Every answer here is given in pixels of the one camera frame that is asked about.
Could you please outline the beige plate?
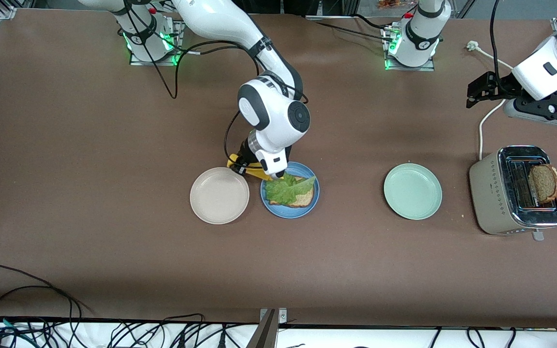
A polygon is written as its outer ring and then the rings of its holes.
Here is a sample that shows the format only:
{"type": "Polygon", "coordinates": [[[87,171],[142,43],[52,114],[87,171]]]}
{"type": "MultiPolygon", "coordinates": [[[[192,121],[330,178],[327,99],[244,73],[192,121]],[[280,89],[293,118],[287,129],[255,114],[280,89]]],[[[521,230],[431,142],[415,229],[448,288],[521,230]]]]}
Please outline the beige plate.
{"type": "Polygon", "coordinates": [[[202,221],[214,225],[235,221],[245,212],[250,191],[247,181],[230,168],[216,167],[200,174],[190,190],[190,204],[202,221]]]}

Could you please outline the grey aluminium bar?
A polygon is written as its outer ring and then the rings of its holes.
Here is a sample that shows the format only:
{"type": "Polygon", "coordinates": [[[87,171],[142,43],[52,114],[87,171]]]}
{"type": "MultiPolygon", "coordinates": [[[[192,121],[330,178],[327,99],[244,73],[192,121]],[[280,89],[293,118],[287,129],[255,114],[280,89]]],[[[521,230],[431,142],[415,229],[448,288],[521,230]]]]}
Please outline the grey aluminium bar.
{"type": "Polygon", "coordinates": [[[261,309],[261,320],[246,348],[276,348],[280,319],[280,309],[261,309]]]}

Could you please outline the yellow mustard squeeze bottle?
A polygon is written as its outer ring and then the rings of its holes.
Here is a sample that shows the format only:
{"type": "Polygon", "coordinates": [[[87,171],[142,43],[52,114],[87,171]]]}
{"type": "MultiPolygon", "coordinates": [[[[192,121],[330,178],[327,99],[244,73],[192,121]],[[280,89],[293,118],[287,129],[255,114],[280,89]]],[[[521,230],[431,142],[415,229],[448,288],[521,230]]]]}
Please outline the yellow mustard squeeze bottle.
{"type": "MultiPolygon", "coordinates": [[[[228,168],[230,168],[231,170],[233,170],[233,163],[238,163],[238,155],[237,154],[231,154],[228,157],[226,166],[228,168]]],[[[268,174],[266,174],[265,171],[261,167],[260,168],[248,168],[246,174],[250,175],[250,176],[254,176],[254,177],[256,177],[258,179],[261,179],[261,180],[272,181],[270,176],[268,174]]]]}

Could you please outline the metal table edge bracket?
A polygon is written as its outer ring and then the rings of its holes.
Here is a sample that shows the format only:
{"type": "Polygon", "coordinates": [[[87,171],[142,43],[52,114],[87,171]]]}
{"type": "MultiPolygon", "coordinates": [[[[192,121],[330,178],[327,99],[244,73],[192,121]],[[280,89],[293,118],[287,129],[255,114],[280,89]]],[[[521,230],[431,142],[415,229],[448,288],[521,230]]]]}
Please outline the metal table edge bracket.
{"type": "MultiPolygon", "coordinates": [[[[260,316],[259,316],[260,322],[263,321],[263,318],[265,317],[265,315],[268,313],[269,310],[270,308],[261,308],[260,316]]],[[[288,315],[287,315],[286,308],[276,308],[276,315],[278,317],[279,324],[284,324],[287,322],[288,315]]]]}

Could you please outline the blue plate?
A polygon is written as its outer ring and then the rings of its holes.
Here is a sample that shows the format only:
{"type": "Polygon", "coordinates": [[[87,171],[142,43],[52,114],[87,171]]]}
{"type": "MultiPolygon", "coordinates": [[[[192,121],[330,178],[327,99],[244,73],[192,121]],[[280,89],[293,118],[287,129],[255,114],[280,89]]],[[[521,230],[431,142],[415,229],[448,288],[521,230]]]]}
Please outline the blue plate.
{"type": "MultiPolygon", "coordinates": [[[[291,174],[292,176],[303,177],[305,179],[315,176],[314,172],[309,167],[297,161],[290,161],[285,173],[291,174]]],[[[320,192],[321,192],[318,180],[315,180],[314,185],[312,187],[312,191],[311,191],[312,196],[310,202],[305,206],[298,206],[298,207],[291,207],[291,206],[271,203],[266,198],[267,183],[268,181],[263,180],[261,181],[260,184],[260,195],[261,195],[262,203],[265,205],[266,209],[269,212],[271,212],[272,214],[274,214],[279,218],[295,219],[295,218],[303,217],[307,213],[311,212],[312,209],[314,209],[314,207],[316,206],[316,203],[318,203],[320,192]]]]}

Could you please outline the green plate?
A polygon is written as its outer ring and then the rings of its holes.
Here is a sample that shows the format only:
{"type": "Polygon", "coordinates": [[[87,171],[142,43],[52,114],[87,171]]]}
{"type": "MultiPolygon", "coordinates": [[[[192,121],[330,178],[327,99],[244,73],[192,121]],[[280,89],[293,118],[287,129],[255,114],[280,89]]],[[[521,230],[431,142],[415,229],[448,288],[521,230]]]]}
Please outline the green plate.
{"type": "Polygon", "coordinates": [[[430,218],[442,203],[442,188],[435,174],[415,163],[391,169],[385,177],[383,192],[389,207],[411,220],[430,218]]]}

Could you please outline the silver beige toaster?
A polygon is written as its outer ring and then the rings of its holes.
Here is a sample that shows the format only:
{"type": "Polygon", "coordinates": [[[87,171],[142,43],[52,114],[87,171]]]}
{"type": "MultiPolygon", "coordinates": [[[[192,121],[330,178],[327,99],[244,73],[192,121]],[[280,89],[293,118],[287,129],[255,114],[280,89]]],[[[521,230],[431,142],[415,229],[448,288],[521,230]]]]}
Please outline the silver beige toaster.
{"type": "Polygon", "coordinates": [[[557,199],[538,203],[528,175],[530,169],[551,164],[534,145],[500,148],[471,166],[471,198],[477,222],[489,235],[532,233],[542,241],[543,231],[557,227],[557,199]]]}

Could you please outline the orange packaged item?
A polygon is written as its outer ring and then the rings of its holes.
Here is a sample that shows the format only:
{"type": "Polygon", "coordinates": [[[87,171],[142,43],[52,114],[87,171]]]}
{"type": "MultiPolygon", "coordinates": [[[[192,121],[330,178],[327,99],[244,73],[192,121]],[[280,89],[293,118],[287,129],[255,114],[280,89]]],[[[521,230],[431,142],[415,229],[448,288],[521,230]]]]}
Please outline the orange packaged item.
{"type": "Polygon", "coordinates": [[[378,0],[378,9],[381,11],[401,10],[408,11],[409,8],[416,6],[419,0],[378,0]]]}

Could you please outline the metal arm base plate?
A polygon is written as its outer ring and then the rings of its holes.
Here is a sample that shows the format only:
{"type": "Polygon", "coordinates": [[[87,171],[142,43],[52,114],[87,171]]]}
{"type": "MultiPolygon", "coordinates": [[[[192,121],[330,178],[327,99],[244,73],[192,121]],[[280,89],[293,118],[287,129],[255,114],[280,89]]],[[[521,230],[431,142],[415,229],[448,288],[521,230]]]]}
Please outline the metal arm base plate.
{"type": "Polygon", "coordinates": [[[382,46],[384,48],[384,64],[386,70],[401,70],[401,71],[422,71],[422,72],[432,72],[435,70],[435,64],[433,62],[433,55],[436,52],[436,46],[439,41],[435,42],[431,53],[427,57],[427,61],[416,67],[408,66],[400,62],[395,54],[398,52],[398,47],[404,42],[401,34],[400,27],[394,26],[399,22],[393,22],[392,26],[385,26],[380,29],[380,34],[383,38],[389,38],[389,41],[383,42],[382,46]]]}
{"type": "Polygon", "coordinates": [[[130,51],[130,65],[133,66],[176,66],[177,59],[181,56],[184,30],[186,24],[165,17],[160,29],[157,29],[145,42],[135,38],[135,43],[127,39],[127,48],[130,51]]]}

